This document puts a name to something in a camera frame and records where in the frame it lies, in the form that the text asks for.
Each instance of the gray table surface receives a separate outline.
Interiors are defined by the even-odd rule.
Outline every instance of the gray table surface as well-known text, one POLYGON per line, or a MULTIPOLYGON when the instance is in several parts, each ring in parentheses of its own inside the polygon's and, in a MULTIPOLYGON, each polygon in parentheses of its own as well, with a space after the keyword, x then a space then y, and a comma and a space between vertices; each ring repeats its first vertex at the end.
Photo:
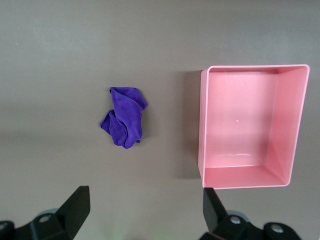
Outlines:
POLYGON ((196 240, 200 71, 311 68, 291 183, 217 191, 262 227, 320 235, 320 1, 2 0, 0 219, 28 223, 80 185, 76 240, 196 240), (109 87, 141 90, 144 136, 125 150, 99 127, 109 87))

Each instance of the pink container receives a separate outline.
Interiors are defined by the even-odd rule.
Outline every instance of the pink container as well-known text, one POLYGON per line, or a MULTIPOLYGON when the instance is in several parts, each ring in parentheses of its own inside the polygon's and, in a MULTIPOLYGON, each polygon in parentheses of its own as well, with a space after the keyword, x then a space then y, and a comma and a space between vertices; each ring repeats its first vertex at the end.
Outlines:
POLYGON ((198 167, 203 187, 290 183, 309 71, 308 65, 202 71, 198 167))

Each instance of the purple cloth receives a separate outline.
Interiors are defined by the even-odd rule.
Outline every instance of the purple cloth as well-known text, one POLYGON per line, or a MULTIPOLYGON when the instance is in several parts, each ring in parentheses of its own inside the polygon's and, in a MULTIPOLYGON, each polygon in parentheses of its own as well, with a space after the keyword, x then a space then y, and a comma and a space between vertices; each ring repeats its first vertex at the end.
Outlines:
POLYGON ((115 145, 125 149, 140 143, 142 137, 141 118, 147 102, 134 87, 111 87, 114 110, 107 112, 100 127, 111 135, 115 145))

